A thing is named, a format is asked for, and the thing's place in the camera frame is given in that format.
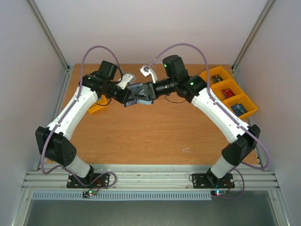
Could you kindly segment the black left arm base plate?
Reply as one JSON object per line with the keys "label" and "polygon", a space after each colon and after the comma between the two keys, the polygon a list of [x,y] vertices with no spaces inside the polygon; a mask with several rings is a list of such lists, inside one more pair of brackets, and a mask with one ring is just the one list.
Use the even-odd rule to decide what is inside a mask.
{"label": "black left arm base plate", "polygon": [[90,173],[85,178],[69,175],[66,187],[71,188],[98,188],[108,187],[110,183],[109,173]]}

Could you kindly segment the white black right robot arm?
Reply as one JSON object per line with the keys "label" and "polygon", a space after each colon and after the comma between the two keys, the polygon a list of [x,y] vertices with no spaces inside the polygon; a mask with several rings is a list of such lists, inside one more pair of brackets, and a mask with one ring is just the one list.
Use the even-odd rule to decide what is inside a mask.
{"label": "white black right robot arm", "polygon": [[158,81],[150,67],[141,67],[141,73],[145,77],[151,76],[152,81],[143,83],[132,93],[132,97],[152,101],[175,92],[211,119],[229,142],[222,150],[221,157],[206,173],[208,184],[211,187],[219,186],[224,182],[224,176],[237,167],[256,147],[260,129],[257,125],[249,126],[232,113],[214,96],[200,76],[189,76],[180,56],[171,55],[162,62],[167,78]]}

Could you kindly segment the red credit card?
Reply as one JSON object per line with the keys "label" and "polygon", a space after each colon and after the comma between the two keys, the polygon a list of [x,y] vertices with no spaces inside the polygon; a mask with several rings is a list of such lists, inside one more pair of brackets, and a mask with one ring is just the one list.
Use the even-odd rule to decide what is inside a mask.
{"label": "red credit card", "polygon": [[223,96],[225,99],[234,97],[236,94],[232,91],[232,89],[228,88],[228,89],[222,89],[221,90]]}

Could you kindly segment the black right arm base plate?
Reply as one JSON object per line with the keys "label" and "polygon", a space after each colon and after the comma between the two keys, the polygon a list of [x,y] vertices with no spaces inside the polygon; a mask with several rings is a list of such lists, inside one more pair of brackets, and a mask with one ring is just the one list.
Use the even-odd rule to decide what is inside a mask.
{"label": "black right arm base plate", "polygon": [[206,173],[193,173],[189,175],[189,180],[192,182],[194,189],[228,189],[235,188],[233,175],[228,173],[216,185],[210,184],[206,177]]}

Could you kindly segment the blue leather card holder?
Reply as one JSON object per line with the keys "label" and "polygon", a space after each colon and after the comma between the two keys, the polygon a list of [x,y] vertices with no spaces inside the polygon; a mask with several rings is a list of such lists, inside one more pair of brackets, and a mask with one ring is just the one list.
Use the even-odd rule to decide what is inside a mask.
{"label": "blue leather card holder", "polygon": [[131,95],[129,97],[129,101],[124,103],[124,107],[129,107],[135,104],[152,105],[154,103],[154,100],[146,100],[143,85],[143,83],[136,83],[127,86],[127,88],[131,91]]}

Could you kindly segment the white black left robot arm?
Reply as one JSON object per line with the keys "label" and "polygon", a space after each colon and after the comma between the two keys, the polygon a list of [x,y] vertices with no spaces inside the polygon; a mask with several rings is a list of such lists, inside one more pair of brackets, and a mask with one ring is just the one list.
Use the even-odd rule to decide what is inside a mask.
{"label": "white black left robot arm", "polygon": [[42,159],[47,158],[78,176],[83,187],[94,184],[92,168],[77,155],[71,137],[88,109],[102,96],[126,103],[136,77],[131,73],[121,74],[119,81],[114,76],[121,69],[110,62],[102,61],[100,68],[80,78],[79,85],[61,113],[46,127],[38,127],[35,136]]}

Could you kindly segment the black credit card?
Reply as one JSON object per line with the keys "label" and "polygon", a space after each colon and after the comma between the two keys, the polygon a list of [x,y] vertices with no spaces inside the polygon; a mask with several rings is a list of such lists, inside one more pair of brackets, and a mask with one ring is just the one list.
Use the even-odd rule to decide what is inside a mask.
{"label": "black credit card", "polygon": [[211,80],[214,84],[223,81],[223,78],[218,74],[211,77]]}

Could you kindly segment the blue credit card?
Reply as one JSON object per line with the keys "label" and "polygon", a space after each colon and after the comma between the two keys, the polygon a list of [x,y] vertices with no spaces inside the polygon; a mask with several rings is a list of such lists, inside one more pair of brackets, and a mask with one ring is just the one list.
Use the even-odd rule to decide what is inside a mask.
{"label": "blue credit card", "polygon": [[237,117],[247,113],[247,110],[241,103],[232,105],[231,109]]}

